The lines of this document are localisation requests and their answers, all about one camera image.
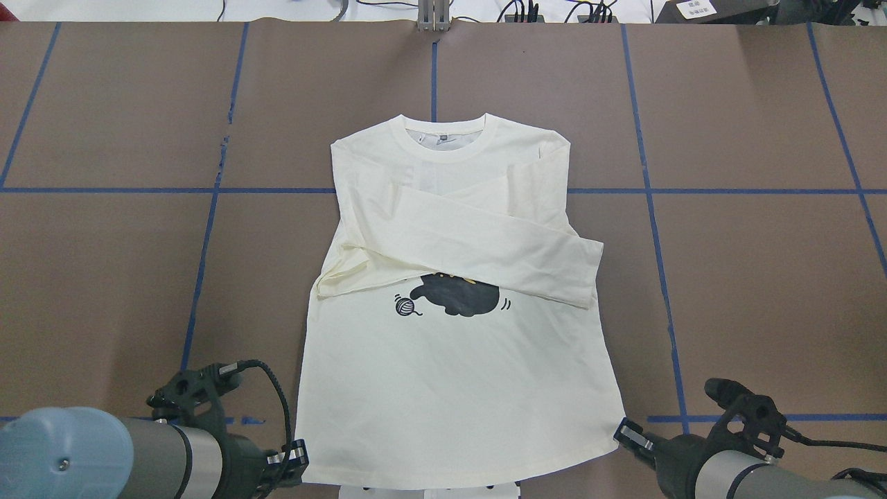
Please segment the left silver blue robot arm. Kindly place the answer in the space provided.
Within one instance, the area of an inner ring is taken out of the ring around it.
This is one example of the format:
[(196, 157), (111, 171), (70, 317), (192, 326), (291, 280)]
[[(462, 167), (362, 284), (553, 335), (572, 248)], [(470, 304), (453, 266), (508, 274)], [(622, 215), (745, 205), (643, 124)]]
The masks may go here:
[(296, 487), (307, 468), (301, 439), (262, 450), (95, 408), (38, 408), (2, 428), (3, 498), (259, 498)]

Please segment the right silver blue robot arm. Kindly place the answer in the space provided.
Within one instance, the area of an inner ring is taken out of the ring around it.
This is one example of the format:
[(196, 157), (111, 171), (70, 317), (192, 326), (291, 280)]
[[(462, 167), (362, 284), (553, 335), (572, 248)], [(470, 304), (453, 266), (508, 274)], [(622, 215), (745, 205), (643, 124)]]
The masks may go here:
[(666, 498), (884, 498), (885, 475), (860, 468), (812, 480), (776, 464), (754, 440), (717, 423), (706, 437), (671, 439), (624, 418), (613, 439), (655, 473)]

